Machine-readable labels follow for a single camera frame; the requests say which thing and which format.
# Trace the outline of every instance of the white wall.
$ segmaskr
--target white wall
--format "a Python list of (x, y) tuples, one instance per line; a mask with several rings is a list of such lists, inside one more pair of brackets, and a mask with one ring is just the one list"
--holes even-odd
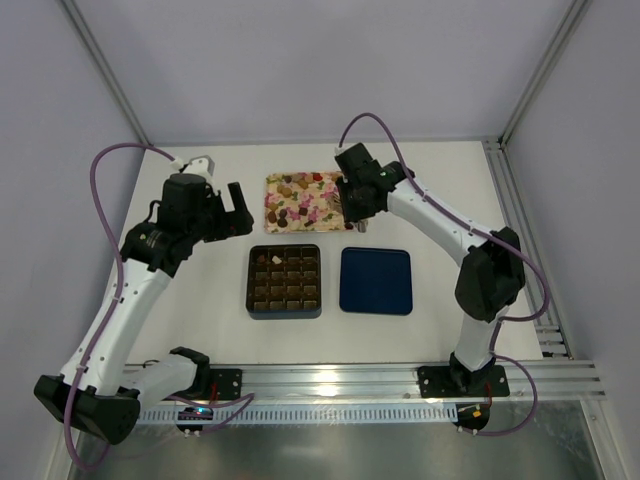
[[(89, 164), (133, 137), (56, 2), (4, 2), (0, 13), (0, 478), (41, 478), (57, 427), (33, 396), (79, 343), (103, 293), (108, 247)], [(140, 155), (99, 171), (121, 227)]]
[(640, 3), (595, 1), (509, 153), (576, 354), (640, 455)]
[(77, 3), (154, 142), (219, 144), (498, 135), (570, 0)]

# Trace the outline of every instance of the black divided box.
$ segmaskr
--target black divided box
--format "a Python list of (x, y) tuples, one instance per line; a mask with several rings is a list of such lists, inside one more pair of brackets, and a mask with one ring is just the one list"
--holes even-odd
[(320, 285), (317, 245), (258, 245), (251, 249), (246, 301), (251, 318), (319, 317)]

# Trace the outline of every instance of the white table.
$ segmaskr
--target white table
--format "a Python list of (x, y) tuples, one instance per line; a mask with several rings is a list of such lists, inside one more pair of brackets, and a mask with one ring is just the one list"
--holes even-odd
[[(381, 164), (395, 160), (388, 144), (368, 143)], [(410, 167), (450, 205), (484, 225), (504, 219), (480, 142), (403, 143)], [(248, 236), (200, 244), (180, 266), (137, 339), (130, 363), (161, 358), (176, 346), (228, 364), (384, 363), (446, 361), (456, 345), (462, 312), (454, 299), (454, 262), (412, 225), (381, 213), (365, 234), (264, 233), (265, 177), (274, 172), (337, 170), (334, 145), (203, 146), (166, 148), (183, 159), (210, 155), (214, 181), (231, 207), (226, 183), (239, 181), (254, 219)], [(172, 173), (166, 159), (147, 152), (124, 232), (147, 215)], [(245, 309), (248, 252), (254, 245), (315, 243), (322, 256), (322, 315), (313, 320), (253, 320)], [(338, 306), (340, 255), (347, 246), (407, 250), (413, 275), (413, 312), (406, 317), (348, 314)], [(530, 313), (524, 294), (511, 313)], [(542, 358), (532, 324), (508, 324), (499, 353)]]

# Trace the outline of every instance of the white grille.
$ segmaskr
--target white grille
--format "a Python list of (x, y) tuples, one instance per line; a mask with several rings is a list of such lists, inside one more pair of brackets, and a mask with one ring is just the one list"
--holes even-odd
[[(158, 405), (140, 415), (138, 425), (206, 424), (226, 420), (235, 408), (214, 409), (207, 420), (178, 420), (184, 406)], [(347, 425), (434, 423), (458, 419), (455, 404), (250, 405), (230, 425)]]

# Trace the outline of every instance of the floral pattern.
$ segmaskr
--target floral pattern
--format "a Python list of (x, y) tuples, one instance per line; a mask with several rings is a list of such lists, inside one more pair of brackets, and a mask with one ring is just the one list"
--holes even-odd
[(334, 208), (340, 172), (274, 173), (264, 198), (267, 233), (353, 230)]

